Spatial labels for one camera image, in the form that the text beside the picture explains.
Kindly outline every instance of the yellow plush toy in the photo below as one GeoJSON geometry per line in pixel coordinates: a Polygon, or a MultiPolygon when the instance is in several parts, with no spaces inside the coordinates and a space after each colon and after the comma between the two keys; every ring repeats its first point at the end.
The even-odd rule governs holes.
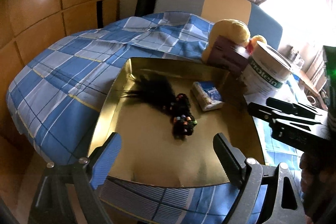
{"type": "MultiPolygon", "coordinates": [[[[209,34],[209,44],[202,54],[202,61],[204,63],[208,63],[208,58],[210,56],[212,47],[219,35],[245,48],[250,43],[251,33],[244,22],[236,19],[223,19],[216,22],[209,34]]],[[[267,44],[267,41],[263,36],[255,35],[251,39],[251,45],[255,47],[257,41],[261,41],[267,44]]]]}

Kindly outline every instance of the green label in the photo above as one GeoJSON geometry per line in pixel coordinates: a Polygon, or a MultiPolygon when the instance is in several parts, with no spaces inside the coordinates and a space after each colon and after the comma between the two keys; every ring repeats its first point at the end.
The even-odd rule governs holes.
{"type": "Polygon", "coordinates": [[[278,80],[274,79],[272,76],[270,76],[262,67],[259,66],[257,62],[254,61],[254,59],[251,57],[250,59],[250,65],[252,69],[261,77],[263,78],[267,83],[272,85],[273,87],[279,89],[282,86],[282,83],[278,80]]]}

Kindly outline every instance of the window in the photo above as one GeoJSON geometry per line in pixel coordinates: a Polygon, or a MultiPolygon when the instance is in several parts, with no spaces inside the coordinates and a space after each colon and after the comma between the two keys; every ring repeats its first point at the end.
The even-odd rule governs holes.
{"type": "Polygon", "coordinates": [[[336,46],[336,0],[267,0],[260,6],[283,27],[279,51],[293,45],[308,69],[322,45],[336,46]]]}

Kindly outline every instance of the blue gripper pad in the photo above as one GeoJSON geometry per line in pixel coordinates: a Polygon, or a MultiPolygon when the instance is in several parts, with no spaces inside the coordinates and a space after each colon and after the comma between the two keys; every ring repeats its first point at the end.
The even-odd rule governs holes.
{"type": "Polygon", "coordinates": [[[121,136],[118,133],[112,137],[110,143],[101,153],[97,162],[92,168],[92,177],[90,184],[93,189],[97,189],[99,185],[104,184],[104,181],[113,165],[121,148],[121,136]]]}

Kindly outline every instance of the blue plaid blanket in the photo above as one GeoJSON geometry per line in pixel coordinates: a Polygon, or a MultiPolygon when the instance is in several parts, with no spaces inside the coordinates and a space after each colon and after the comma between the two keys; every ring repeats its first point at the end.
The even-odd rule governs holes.
{"type": "MultiPolygon", "coordinates": [[[[142,18],[130,17],[103,29],[62,38],[26,65],[8,88],[6,101],[18,131],[46,161],[59,165],[73,163],[87,154],[107,92],[128,58],[199,62],[212,26],[213,23],[196,15],[166,12],[142,18]]],[[[300,96],[304,98],[294,79],[287,84],[296,100],[300,96]]],[[[298,152],[271,139],[268,125],[257,119],[255,122],[266,162],[277,165],[284,161],[294,175],[300,174],[298,152]]],[[[199,195],[196,198],[199,205],[195,206],[202,211],[200,219],[203,221],[200,223],[204,223],[204,215],[216,219],[216,222],[206,223],[217,223],[225,217],[237,191],[230,184],[200,189],[188,189],[188,193],[192,191],[199,195]],[[222,200],[225,193],[233,195],[221,202],[216,199],[218,196],[222,200]]],[[[196,200],[194,194],[192,197],[189,205],[196,200]]],[[[260,205],[255,209],[254,219],[258,212],[260,205]]],[[[191,214],[185,215],[189,216],[186,219],[192,218],[191,214]]]]}

